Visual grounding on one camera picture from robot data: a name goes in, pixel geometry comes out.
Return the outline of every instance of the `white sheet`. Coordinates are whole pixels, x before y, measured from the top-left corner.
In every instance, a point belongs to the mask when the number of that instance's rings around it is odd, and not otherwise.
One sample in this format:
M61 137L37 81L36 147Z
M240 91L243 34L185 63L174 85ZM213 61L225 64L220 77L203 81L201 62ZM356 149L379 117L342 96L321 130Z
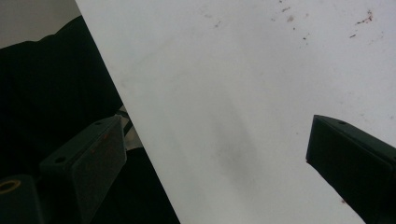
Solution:
M314 114L396 146L392 0L77 0L182 223L360 224Z

